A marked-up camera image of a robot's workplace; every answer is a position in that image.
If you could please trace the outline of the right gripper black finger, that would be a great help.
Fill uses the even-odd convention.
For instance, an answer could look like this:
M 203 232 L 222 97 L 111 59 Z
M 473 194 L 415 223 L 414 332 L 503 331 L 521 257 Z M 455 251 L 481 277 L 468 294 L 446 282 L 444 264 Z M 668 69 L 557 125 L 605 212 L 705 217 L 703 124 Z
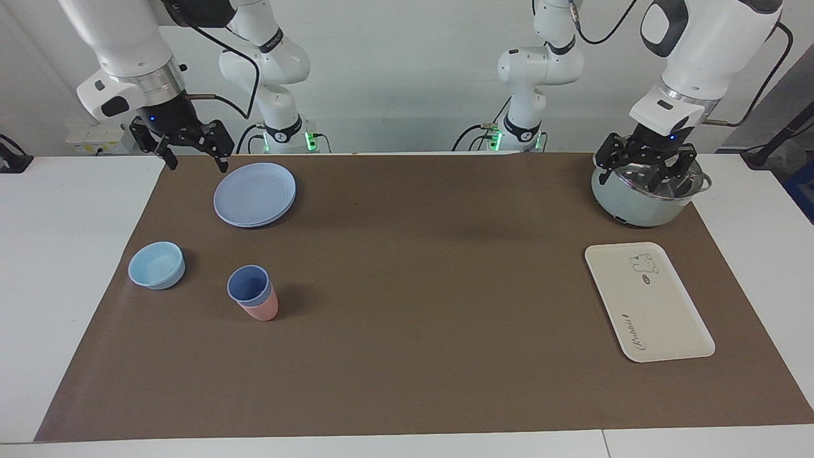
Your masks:
M 170 170 L 177 168 L 178 159 L 169 146 L 169 136 L 162 134 L 159 139 L 155 138 L 141 117 L 135 117 L 130 123 L 130 133 L 143 153 L 159 157 Z
M 226 174 L 229 169 L 228 160 L 235 149 L 235 141 L 221 120 L 192 125 L 191 143 L 192 148 L 212 157 L 220 172 Z

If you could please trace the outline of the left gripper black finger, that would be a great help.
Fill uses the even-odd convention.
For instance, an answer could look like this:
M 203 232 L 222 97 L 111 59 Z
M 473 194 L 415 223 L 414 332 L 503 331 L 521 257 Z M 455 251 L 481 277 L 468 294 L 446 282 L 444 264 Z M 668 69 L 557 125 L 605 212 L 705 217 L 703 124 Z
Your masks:
M 683 144 L 675 153 L 663 160 L 661 181 L 672 186 L 682 185 L 689 177 L 689 169 L 698 156 L 692 144 Z
M 600 169 L 613 170 L 633 162 L 629 154 L 628 143 L 630 136 L 618 133 L 607 134 L 605 140 L 594 153 L 594 165 Z

